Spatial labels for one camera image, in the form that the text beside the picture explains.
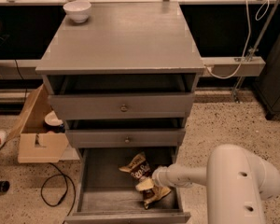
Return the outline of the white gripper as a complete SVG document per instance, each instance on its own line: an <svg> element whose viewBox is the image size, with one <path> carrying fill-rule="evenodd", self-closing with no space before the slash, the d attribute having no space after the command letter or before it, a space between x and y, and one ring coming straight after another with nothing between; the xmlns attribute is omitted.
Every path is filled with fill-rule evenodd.
<svg viewBox="0 0 280 224"><path fill-rule="evenodd" d="M181 187L184 182L181 179L182 167L178 164L172 164L168 167L159 166L150 177L141 181L135 186L137 191L152 189L154 183L160 187Z"/></svg>

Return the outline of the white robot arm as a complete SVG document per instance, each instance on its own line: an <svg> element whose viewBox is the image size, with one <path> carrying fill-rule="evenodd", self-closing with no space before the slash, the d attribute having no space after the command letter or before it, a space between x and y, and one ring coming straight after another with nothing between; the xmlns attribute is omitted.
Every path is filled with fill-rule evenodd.
<svg viewBox="0 0 280 224"><path fill-rule="evenodd" d="M136 186L206 187L208 224L266 224L262 202L280 194L280 172L268 161L236 145L216 147L207 165L157 168Z"/></svg>

